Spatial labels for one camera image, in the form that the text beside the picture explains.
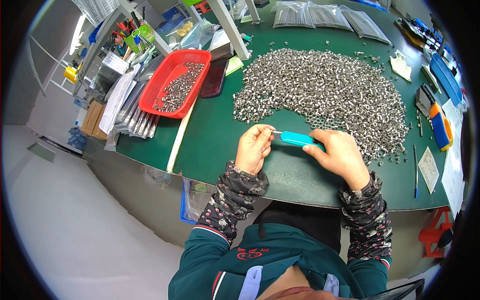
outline green pen holder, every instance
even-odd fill
[[[149,24],[144,24],[140,26],[138,28],[138,31],[140,31],[140,35],[143,36],[150,43],[153,42],[153,40],[155,39],[155,36],[153,35],[153,28]],[[133,38],[133,35],[129,35],[126,39],[124,39],[125,43],[127,43],[127,46],[129,46],[134,53],[143,52],[147,48],[147,46],[142,44],[141,42],[138,45],[135,44]]]

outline floral sleeve cover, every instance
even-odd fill
[[[382,181],[370,171],[370,182],[359,191],[340,189],[342,226],[350,230],[348,258],[367,260],[391,255],[392,225],[382,199]]]
[[[245,220],[253,211],[252,204],[265,194],[268,178],[260,170],[257,176],[245,173],[227,162],[225,173],[220,174],[217,192],[207,203],[197,225],[205,225],[222,232],[230,245],[237,236],[238,220]]]

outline teal utility knife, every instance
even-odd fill
[[[290,132],[290,131],[281,132],[281,131],[273,131],[273,130],[272,130],[272,134],[276,140],[281,140],[284,143],[292,144],[300,147],[303,147],[305,145],[313,145],[313,146],[319,147],[322,151],[326,152],[324,144],[315,140],[312,137],[309,137],[308,135]]]

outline wooden strip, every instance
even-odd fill
[[[183,140],[183,135],[185,134],[185,130],[187,129],[188,121],[190,120],[190,115],[192,114],[193,107],[197,102],[197,98],[192,104],[192,107],[188,111],[188,114],[181,120],[179,130],[177,132],[177,137],[175,138],[175,142],[173,143],[172,152],[170,152],[170,158],[168,159],[167,164],[167,172],[173,172],[173,165],[175,164],[175,160],[177,159],[177,155],[179,153],[181,141]]]

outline orange stand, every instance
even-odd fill
[[[205,4],[208,5],[207,1],[202,1],[202,2],[200,2],[200,3],[198,3],[198,4],[195,4],[193,7],[194,7],[195,9],[198,9],[198,8],[199,8],[201,13],[206,13],[206,12],[211,11],[212,9],[211,9],[210,7],[206,8],[206,7],[205,7]]]
[[[430,227],[422,229],[419,234],[419,241],[425,243],[425,250],[427,252],[426,254],[422,255],[422,258],[442,258],[444,256],[444,253],[439,251],[438,246],[435,246],[435,249],[432,251],[432,244],[437,244],[442,234],[447,231],[447,229],[450,229],[453,223],[450,223],[448,219],[448,212],[450,211],[448,206],[439,207],[437,210],[437,214],[435,215]],[[440,220],[442,213],[445,214],[445,222],[440,224],[439,229],[436,229],[438,220]]]

